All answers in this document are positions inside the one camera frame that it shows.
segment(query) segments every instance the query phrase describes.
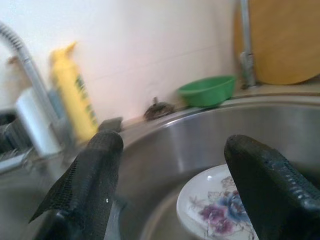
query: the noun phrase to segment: paper towel roll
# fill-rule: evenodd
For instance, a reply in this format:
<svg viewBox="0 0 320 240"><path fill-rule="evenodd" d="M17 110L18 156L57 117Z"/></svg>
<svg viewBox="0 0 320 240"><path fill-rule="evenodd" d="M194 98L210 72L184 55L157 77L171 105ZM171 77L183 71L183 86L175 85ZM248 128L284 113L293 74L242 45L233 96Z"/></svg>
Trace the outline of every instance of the paper towel roll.
<svg viewBox="0 0 320 240"><path fill-rule="evenodd" d="M56 154L62 150L50 120L32 87L22 92L15 106L18 117L41 157Z"/></svg>

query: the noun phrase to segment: metal tap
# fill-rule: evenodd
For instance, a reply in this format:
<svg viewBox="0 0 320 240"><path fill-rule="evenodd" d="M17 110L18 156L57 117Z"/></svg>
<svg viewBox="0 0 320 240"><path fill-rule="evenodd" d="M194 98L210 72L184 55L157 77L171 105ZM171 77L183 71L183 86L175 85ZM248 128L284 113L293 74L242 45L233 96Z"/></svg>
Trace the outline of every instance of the metal tap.
<svg viewBox="0 0 320 240"><path fill-rule="evenodd" d="M64 147L70 146L70 133L68 127L68 118L64 116L58 116L54 109L54 106L48 96L43 80L34 64L31 55L29 54L25 44L20 37L12 31L8 26L0 21L0 38L3 38L11 49L18 57L21 66L23 67L26 75L32 83L35 94L37 95L42 105L42 110L45 112L50 120L51 127L55 133L60 144Z"/></svg>
<svg viewBox="0 0 320 240"><path fill-rule="evenodd" d="M254 70L254 54L251 44L250 16L248 0L241 0L242 28L244 51L240 54L242 74L244 77L243 88L257 86L257 79Z"/></svg>

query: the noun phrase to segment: white plate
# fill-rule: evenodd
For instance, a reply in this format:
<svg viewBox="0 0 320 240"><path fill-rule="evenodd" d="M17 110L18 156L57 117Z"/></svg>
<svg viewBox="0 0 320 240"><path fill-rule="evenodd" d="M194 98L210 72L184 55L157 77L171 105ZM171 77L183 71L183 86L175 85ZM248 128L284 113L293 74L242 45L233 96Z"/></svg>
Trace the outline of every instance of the white plate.
<svg viewBox="0 0 320 240"><path fill-rule="evenodd" d="M188 181L176 212L182 225L199 239L258 240L226 164Z"/></svg>

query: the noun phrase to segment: wooden cutting board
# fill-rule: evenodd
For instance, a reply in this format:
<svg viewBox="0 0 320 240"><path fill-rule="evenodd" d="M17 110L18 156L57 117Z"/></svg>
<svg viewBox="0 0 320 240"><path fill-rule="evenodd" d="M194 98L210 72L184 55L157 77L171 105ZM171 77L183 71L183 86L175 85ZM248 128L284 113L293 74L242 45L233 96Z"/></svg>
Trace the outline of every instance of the wooden cutting board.
<svg viewBox="0 0 320 240"><path fill-rule="evenodd" d="M320 0L248 1L258 81L289 85L320 74ZM234 48L237 56L243 51L240 4Z"/></svg>

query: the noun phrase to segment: white wall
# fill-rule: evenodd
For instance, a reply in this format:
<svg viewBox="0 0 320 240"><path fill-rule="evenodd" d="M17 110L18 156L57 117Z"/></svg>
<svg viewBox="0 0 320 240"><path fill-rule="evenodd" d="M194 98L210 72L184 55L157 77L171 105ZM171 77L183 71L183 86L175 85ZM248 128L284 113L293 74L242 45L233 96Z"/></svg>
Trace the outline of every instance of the white wall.
<svg viewBox="0 0 320 240"><path fill-rule="evenodd" d="M78 41L81 68L99 121L141 116L157 96L193 80L234 72L236 0L1 0L0 21L26 43L48 88L50 52ZM0 46L0 107L8 95L11 55Z"/></svg>

